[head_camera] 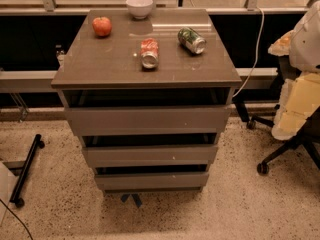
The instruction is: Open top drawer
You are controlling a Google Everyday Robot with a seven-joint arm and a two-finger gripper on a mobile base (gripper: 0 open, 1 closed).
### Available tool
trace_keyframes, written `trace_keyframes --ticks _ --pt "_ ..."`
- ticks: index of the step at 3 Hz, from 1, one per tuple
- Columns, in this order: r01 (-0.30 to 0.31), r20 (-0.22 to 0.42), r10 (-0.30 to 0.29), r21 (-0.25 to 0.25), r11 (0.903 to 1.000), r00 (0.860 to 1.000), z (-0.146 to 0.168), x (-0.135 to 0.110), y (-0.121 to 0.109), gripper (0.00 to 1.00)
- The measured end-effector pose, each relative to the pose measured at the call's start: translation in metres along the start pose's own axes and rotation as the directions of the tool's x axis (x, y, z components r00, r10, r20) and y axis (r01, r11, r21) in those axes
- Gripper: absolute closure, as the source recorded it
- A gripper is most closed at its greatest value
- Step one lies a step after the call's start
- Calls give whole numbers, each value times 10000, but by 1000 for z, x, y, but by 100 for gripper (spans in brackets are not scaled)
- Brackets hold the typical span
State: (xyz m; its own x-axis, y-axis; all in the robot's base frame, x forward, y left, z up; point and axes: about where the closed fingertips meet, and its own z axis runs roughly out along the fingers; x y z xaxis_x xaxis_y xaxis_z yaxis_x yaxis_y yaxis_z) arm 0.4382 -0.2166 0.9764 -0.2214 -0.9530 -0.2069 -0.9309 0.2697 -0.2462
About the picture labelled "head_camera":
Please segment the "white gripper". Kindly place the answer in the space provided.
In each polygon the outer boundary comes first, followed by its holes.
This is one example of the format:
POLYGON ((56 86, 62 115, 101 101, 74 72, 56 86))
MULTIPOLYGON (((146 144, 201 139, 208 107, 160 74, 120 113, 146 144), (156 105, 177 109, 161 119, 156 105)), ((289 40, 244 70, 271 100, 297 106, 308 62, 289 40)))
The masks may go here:
MULTIPOLYGON (((293 33, 290 30, 281 36, 270 45, 268 53, 288 56, 293 33)), ((278 140, 289 140, 320 107, 320 75, 302 73, 295 80, 286 79, 281 89, 279 105, 271 133, 278 140)))

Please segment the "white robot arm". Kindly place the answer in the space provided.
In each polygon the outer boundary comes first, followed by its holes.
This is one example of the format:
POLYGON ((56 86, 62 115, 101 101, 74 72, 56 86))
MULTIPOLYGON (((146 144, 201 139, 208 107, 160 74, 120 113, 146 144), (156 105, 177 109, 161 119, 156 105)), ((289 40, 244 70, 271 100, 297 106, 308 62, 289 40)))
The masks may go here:
POLYGON ((310 7, 292 31, 272 44, 268 52, 288 55, 290 65, 301 72, 295 80, 284 80, 271 131, 274 138, 288 140, 320 107, 320 1, 310 7))

